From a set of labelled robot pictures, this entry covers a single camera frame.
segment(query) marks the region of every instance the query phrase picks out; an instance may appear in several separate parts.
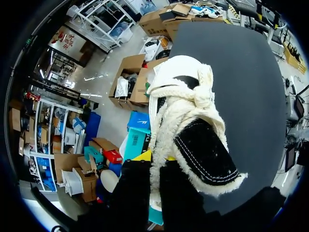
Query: cardboard box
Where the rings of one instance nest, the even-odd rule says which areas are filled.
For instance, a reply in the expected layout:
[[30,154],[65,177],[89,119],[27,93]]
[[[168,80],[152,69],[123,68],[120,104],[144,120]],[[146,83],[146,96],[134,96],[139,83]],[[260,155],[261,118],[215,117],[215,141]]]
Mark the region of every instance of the cardboard box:
[[22,132],[19,137],[19,146],[18,146],[18,153],[21,156],[24,155],[24,145],[25,145],[25,132]]
[[193,17],[192,22],[218,22],[218,23],[224,23],[223,17],[217,17],[217,18],[200,18],[200,17]]
[[190,22],[192,17],[192,15],[188,15],[186,17],[176,16],[174,18],[163,21],[163,25],[168,31],[169,37],[172,39],[172,41],[176,38],[179,25],[183,22]]
[[60,120],[59,118],[53,117],[52,123],[55,127],[58,125],[59,120]]
[[143,30],[148,36],[150,37],[158,35],[164,35],[167,37],[169,36],[160,18],[160,14],[164,13],[166,10],[167,7],[159,11],[151,12],[142,16],[139,25],[141,26],[141,28],[143,28]]
[[[142,69],[144,58],[145,54],[123,58],[109,93],[109,99],[115,104],[115,106],[126,110],[139,111],[139,107],[144,107],[144,105],[149,102],[149,99],[145,96],[146,70]],[[138,73],[139,75],[137,77],[130,98],[115,98],[114,96],[117,86],[117,80],[121,75],[123,75],[123,73]]]
[[41,143],[48,144],[48,126],[42,125]]
[[34,145],[34,131],[26,131],[25,132],[25,142],[26,142],[26,144]]
[[103,148],[100,147],[99,144],[97,144],[94,141],[89,141],[89,146],[92,146],[95,150],[97,150],[100,154],[103,154]]
[[85,157],[84,156],[80,156],[77,158],[77,162],[79,164],[79,166],[81,166],[82,170],[85,171],[85,172],[88,172],[88,171],[91,171],[92,168],[91,168],[91,164],[88,163],[86,160],[85,160]]
[[77,173],[82,179],[84,192],[82,194],[82,198],[85,202],[95,201],[97,199],[96,195],[96,185],[97,185],[97,177],[93,174],[91,176],[85,176],[82,172],[81,168],[75,168]]
[[176,15],[186,17],[190,11],[190,7],[187,7],[186,5],[177,4],[173,9],[172,12]]
[[60,153],[61,152],[61,136],[54,135],[53,136],[53,153]]
[[55,171],[58,183],[63,183],[61,170],[72,172],[72,168],[79,168],[78,157],[83,154],[54,154]]
[[35,117],[30,116],[30,118],[29,118],[29,131],[34,132],[34,126],[35,126]]
[[108,141],[107,139],[104,138],[92,138],[92,139],[105,151],[116,150],[117,152],[119,152],[119,148],[112,142]]
[[12,123],[13,129],[16,131],[21,131],[20,126],[20,110],[12,108]]
[[33,101],[32,110],[33,111],[37,111],[37,108],[38,108],[38,102],[37,101]]

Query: white container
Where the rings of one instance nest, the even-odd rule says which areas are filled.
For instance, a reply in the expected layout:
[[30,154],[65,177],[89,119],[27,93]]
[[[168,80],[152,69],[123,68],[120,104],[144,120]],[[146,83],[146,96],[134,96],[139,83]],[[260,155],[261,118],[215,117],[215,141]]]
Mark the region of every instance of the white container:
[[127,28],[121,33],[121,35],[119,36],[119,40],[122,43],[127,43],[129,42],[132,36],[133,36],[133,32],[130,30],[130,28]]
[[75,168],[73,168],[73,172],[61,171],[66,193],[72,196],[84,192],[82,179]]
[[65,145],[75,145],[75,132],[68,127],[66,127]]

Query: white stitching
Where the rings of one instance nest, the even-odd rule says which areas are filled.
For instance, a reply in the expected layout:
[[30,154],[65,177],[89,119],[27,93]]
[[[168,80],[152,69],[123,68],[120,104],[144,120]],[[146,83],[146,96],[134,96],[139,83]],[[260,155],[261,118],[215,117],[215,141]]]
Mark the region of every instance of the white stitching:
[[190,150],[187,148],[187,146],[184,144],[184,142],[182,141],[182,139],[179,137],[179,142],[181,142],[182,144],[183,144],[183,146],[187,149],[187,151],[190,153],[190,155],[192,156],[192,158],[197,162],[197,164],[201,167],[201,169],[203,169],[211,178],[214,178],[214,179],[225,179],[225,178],[227,178],[227,177],[230,177],[230,176],[232,176],[234,173],[236,173],[237,172],[237,169],[233,172],[233,173],[231,173],[231,174],[229,174],[229,175],[227,175],[226,177],[215,177],[215,176],[211,176],[199,163],[198,163],[198,161],[195,159],[195,157],[192,155],[192,153],[190,152]]
[[179,142],[179,145],[182,147],[183,151],[185,152],[185,154],[187,154],[188,158],[191,160],[191,162],[193,163],[193,165],[199,170],[199,172],[204,176],[206,177],[206,179],[210,180],[210,181],[213,181],[213,182],[225,182],[225,181],[216,181],[216,180],[212,180],[210,179],[208,176],[206,176],[196,165],[195,163],[193,162],[193,160],[189,157],[189,154],[185,151],[185,149],[183,148],[183,146],[181,145],[180,141],[178,140],[178,138],[176,138],[176,140]]

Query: black tabletop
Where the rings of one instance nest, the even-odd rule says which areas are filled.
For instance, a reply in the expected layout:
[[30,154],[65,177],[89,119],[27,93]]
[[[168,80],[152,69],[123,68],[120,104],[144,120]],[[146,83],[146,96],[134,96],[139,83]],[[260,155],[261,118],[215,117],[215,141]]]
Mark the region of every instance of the black tabletop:
[[170,57],[187,55],[211,65],[215,105],[226,124],[230,155],[242,173],[239,189],[219,199],[206,196],[206,212],[230,212],[276,175],[285,138],[285,97],[281,72],[266,39],[224,23],[184,22]]

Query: gray floor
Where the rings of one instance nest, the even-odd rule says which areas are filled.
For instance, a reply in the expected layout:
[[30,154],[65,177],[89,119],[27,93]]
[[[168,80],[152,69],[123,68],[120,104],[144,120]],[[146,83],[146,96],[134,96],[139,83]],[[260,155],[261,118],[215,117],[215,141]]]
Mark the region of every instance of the gray floor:
[[[134,26],[132,31],[134,34],[128,43],[115,48],[107,57],[102,52],[97,51],[89,64],[85,68],[78,68],[70,78],[70,81],[75,82],[75,90],[81,92],[85,98],[99,103],[99,108],[96,110],[101,115],[98,137],[107,138],[117,146],[120,146],[127,134],[126,124],[129,120],[130,111],[115,107],[109,100],[108,94],[122,59],[138,54],[143,45],[143,37],[146,36],[144,31],[138,25]],[[302,74],[285,60],[279,57],[275,58],[283,77],[294,79],[297,92],[300,92],[309,84],[308,72]],[[309,103],[309,97],[306,97],[305,101]],[[295,181],[298,178],[297,173],[300,171],[300,166],[295,166],[288,174],[278,171],[273,186],[278,187],[281,193],[287,196],[294,188]]]

